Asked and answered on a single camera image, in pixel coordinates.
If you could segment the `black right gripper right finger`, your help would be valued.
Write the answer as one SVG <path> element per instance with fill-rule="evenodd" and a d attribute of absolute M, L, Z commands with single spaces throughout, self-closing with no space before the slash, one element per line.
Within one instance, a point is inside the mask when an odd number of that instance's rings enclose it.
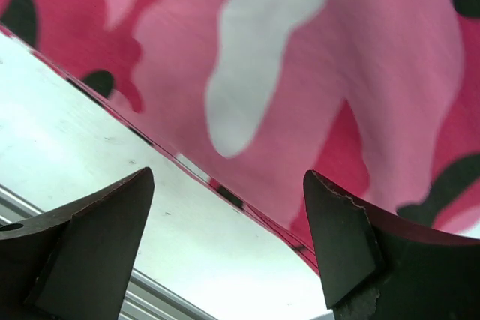
<path fill-rule="evenodd" d="M 477 319 L 479 241 L 412 223 L 320 173 L 303 180 L 326 306 L 336 319 Z"/>

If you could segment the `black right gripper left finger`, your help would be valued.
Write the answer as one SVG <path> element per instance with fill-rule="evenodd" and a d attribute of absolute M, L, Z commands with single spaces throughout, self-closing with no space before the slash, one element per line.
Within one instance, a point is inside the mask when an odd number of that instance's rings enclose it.
<path fill-rule="evenodd" d="M 145 167 L 1 227 L 2 319 L 117 319 L 152 204 Z"/>

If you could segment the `pink camouflage trousers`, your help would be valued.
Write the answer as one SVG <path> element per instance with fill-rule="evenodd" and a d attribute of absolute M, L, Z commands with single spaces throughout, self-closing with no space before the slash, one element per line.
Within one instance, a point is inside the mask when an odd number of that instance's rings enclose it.
<path fill-rule="evenodd" d="M 1 28 L 309 265 L 310 169 L 479 225 L 479 0 L 1 0 Z"/>

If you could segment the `aluminium table frame rails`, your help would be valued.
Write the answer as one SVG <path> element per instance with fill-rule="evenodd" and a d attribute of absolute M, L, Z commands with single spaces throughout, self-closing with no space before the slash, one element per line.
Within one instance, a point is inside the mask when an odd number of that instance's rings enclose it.
<path fill-rule="evenodd" d="M 7 225 L 43 211 L 12 190 L 1 187 L 1 224 Z M 144 273 L 134 269 L 118 315 L 123 320 L 215 320 Z"/>

